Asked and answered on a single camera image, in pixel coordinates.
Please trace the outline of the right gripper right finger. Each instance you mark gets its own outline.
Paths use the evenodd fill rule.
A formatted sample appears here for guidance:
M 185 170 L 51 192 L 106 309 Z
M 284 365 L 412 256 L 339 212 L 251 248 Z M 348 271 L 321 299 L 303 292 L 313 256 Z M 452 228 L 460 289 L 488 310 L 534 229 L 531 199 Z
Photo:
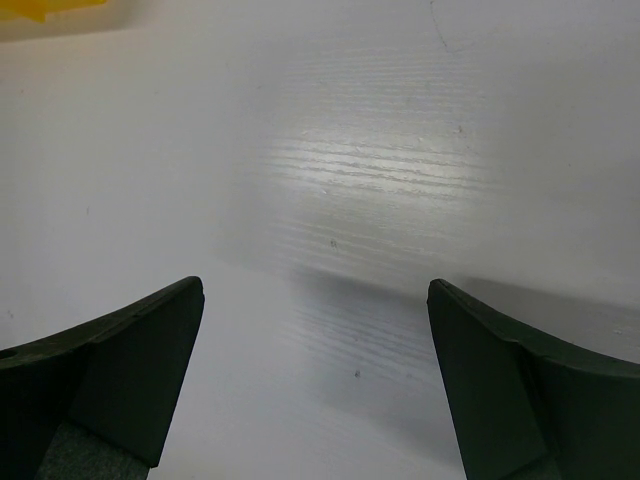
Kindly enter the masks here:
M 469 479 L 636 479 L 639 367 L 500 313 L 443 280 L 427 307 Z

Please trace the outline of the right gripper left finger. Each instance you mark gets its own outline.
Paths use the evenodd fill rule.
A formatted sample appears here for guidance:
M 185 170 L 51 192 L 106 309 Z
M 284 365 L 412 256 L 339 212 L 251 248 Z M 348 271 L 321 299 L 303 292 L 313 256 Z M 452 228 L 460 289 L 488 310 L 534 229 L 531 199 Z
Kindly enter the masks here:
M 1 352 L 4 479 L 145 479 L 158 466 L 204 311 L 186 277 Z

